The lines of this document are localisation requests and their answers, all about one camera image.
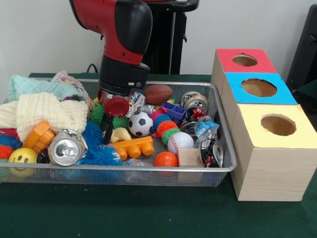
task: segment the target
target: white wall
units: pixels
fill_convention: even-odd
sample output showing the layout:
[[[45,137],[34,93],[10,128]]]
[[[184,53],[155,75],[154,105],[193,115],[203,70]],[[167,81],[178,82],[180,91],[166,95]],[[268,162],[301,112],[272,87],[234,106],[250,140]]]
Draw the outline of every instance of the white wall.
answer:
[[[181,73],[210,74],[216,48],[263,48],[285,78],[313,0],[201,0],[187,14]],[[0,100],[8,76],[83,72],[104,44],[76,22],[67,0],[0,0]]]
[[[210,74],[216,48],[262,48],[286,80],[315,0],[201,0],[187,13],[181,72]]]

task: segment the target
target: light blue knit cloth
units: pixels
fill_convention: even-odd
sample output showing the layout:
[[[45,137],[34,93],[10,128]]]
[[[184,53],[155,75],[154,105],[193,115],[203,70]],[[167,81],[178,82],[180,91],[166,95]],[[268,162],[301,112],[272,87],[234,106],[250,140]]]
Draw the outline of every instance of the light blue knit cloth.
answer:
[[[18,100],[23,94],[43,92],[54,93],[55,96],[62,100],[74,94],[77,95],[80,100],[84,100],[83,93],[68,83],[48,82],[20,75],[14,75],[10,78],[7,99],[9,102],[12,102]]]

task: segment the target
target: red paper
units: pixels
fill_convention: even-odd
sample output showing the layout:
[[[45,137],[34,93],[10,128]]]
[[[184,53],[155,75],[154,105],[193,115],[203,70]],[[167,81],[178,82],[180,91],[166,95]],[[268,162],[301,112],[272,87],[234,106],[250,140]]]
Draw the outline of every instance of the red paper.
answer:
[[[262,49],[217,49],[216,52],[226,73],[277,73]],[[252,56],[258,63],[254,66],[238,65],[233,61],[237,55]]]

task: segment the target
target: baseball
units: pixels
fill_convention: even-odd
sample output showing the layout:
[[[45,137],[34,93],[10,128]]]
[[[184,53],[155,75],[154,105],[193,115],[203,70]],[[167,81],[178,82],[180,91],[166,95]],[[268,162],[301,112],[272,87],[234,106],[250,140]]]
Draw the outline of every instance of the baseball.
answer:
[[[167,148],[169,152],[176,155],[179,148],[193,148],[194,140],[193,138],[184,132],[178,132],[173,134],[167,143]]]

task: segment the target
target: black and white soccer ball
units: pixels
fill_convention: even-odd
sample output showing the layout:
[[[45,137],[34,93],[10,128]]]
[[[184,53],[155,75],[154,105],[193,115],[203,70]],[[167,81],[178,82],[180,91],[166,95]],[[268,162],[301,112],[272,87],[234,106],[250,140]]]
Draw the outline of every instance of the black and white soccer ball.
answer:
[[[137,137],[144,137],[151,133],[153,121],[144,112],[136,112],[129,120],[129,130]]]

